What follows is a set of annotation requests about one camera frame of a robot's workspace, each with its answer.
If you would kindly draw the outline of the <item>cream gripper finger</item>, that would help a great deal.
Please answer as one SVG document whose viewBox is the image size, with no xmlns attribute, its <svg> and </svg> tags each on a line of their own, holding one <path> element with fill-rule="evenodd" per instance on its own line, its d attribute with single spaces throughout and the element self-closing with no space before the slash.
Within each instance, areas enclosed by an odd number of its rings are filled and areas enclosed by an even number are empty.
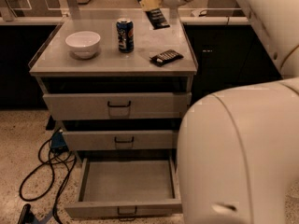
<svg viewBox="0 0 299 224">
<path fill-rule="evenodd" d="M 140 0 L 139 4 L 143 11 L 152 11 L 162 6 L 163 0 Z"/>
</svg>

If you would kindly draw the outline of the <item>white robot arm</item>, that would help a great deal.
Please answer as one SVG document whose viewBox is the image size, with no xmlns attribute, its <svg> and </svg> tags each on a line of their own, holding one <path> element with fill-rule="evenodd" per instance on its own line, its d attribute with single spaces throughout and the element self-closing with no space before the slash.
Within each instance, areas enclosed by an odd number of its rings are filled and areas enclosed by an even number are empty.
<svg viewBox="0 0 299 224">
<path fill-rule="evenodd" d="M 299 176 L 299 0 L 236 2 L 282 78 L 214 92 L 185 114 L 178 133 L 185 224 L 286 224 L 286 192 Z"/>
</svg>

